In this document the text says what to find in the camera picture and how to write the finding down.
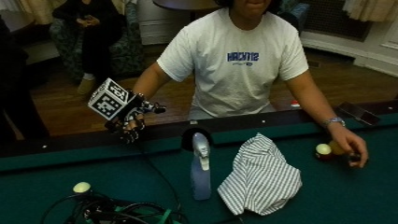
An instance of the white t-shirt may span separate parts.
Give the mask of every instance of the white t-shirt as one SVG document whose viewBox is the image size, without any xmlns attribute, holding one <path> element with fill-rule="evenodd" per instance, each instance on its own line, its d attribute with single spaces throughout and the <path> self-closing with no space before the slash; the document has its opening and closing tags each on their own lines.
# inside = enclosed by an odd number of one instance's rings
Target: white t-shirt
<svg viewBox="0 0 398 224">
<path fill-rule="evenodd" d="M 185 26 L 157 60 L 176 81 L 195 71 L 193 105 L 215 117 L 259 113 L 277 76 L 308 69 L 297 30 L 268 12 L 256 29 L 240 30 L 223 8 Z"/>
</svg>

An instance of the wooden floor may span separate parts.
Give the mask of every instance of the wooden floor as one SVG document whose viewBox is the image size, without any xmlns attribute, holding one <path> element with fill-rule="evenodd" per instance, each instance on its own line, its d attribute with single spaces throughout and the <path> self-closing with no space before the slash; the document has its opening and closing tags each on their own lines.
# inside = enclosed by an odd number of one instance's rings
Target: wooden floor
<svg viewBox="0 0 398 224">
<path fill-rule="evenodd" d="M 145 46 L 147 65 L 156 61 L 163 50 L 164 46 Z M 352 65 L 350 58 L 309 49 L 306 54 L 314 81 L 332 105 L 390 100 L 398 94 L 398 77 Z M 47 83 L 32 88 L 31 94 L 51 135 L 104 130 L 105 120 L 88 108 L 88 96 L 76 94 L 77 87 L 68 79 L 60 59 L 39 67 L 36 73 L 46 77 Z M 135 81 L 136 78 L 131 78 L 120 84 L 131 88 Z M 183 83 L 172 81 L 164 86 L 152 102 L 167 105 L 168 110 L 160 115 L 147 115 L 147 125 L 187 120 L 193 89 L 191 77 Z M 289 110 L 292 100 L 285 84 L 277 81 L 272 91 L 272 102 L 277 110 Z"/>
</svg>

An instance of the curtain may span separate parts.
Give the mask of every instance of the curtain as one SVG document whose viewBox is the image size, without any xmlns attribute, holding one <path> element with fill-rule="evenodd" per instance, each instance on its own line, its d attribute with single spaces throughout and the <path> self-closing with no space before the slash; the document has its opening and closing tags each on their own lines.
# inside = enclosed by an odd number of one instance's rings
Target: curtain
<svg viewBox="0 0 398 224">
<path fill-rule="evenodd" d="M 22 6 L 18 0 L 2 0 L 0 1 L 0 10 L 8 11 L 20 11 Z"/>
<path fill-rule="evenodd" d="M 398 0 L 346 0 L 344 10 L 360 21 L 394 21 Z"/>
<path fill-rule="evenodd" d="M 52 23 L 52 10 L 60 6 L 67 0 L 19 0 L 23 10 L 30 12 L 36 20 L 38 24 Z M 116 9 L 124 14 L 124 2 L 132 0 L 112 0 Z"/>
</svg>

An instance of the wristwatch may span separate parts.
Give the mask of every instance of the wristwatch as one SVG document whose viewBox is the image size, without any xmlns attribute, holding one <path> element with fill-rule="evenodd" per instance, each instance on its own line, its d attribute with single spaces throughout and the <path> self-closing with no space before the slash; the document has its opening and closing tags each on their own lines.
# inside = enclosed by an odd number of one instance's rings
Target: wristwatch
<svg viewBox="0 0 398 224">
<path fill-rule="evenodd" d="M 340 122 L 342 126 L 346 126 L 346 122 L 342 120 L 342 118 L 336 117 L 336 118 L 328 119 L 322 122 L 324 127 L 328 128 L 328 126 L 332 124 L 332 122 Z"/>
</svg>

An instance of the green felt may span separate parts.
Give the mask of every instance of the green felt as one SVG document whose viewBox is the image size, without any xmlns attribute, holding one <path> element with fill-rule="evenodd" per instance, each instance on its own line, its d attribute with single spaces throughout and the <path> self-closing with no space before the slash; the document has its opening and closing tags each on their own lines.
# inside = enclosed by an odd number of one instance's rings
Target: green felt
<svg viewBox="0 0 398 224">
<path fill-rule="evenodd" d="M 157 153 L 180 149 L 180 138 L 164 138 L 141 143 L 147 153 Z M 111 160 L 140 154 L 135 145 L 116 145 L 107 147 L 79 148 L 75 150 L 42 153 L 19 157 L 0 158 L 0 172 L 31 169 L 35 167 Z"/>
<path fill-rule="evenodd" d="M 301 170 L 304 183 L 282 209 L 266 217 L 245 212 L 244 222 L 397 223 L 398 119 L 397 116 L 386 116 L 382 119 L 385 123 L 378 127 L 362 129 L 362 126 L 358 126 L 356 130 L 366 139 L 370 151 L 370 162 L 361 170 L 352 169 L 344 157 L 328 162 L 314 158 L 314 147 L 330 140 L 325 133 L 272 137 L 268 132 L 262 132 L 264 130 L 243 132 L 244 140 L 255 137 L 257 132 L 274 140 L 288 163 Z M 169 144 L 179 146 L 179 138 L 171 139 Z M 233 171 L 233 159 L 240 146 L 241 143 L 212 146 L 213 194 L 211 200 L 204 202 L 195 201 L 192 197 L 192 152 L 177 150 L 149 155 L 151 161 L 177 190 L 183 213 L 193 224 L 216 223 L 233 217 L 219 197 L 217 187 Z M 73 186 L 81 181 L 91 183 L 95 190 L 112 198 L 159 203 L 173 210 L 177 208 L 172 190 L 144 157 L 120 157 L 109 161 L 92 161 L 2 174 L 2 223 L 39 223 L 50 205 L 71 195 Z M 72 205 L 73 202 L 61 203 L 50 213 L 47 223 L 63 223 Z"/>
</svg>

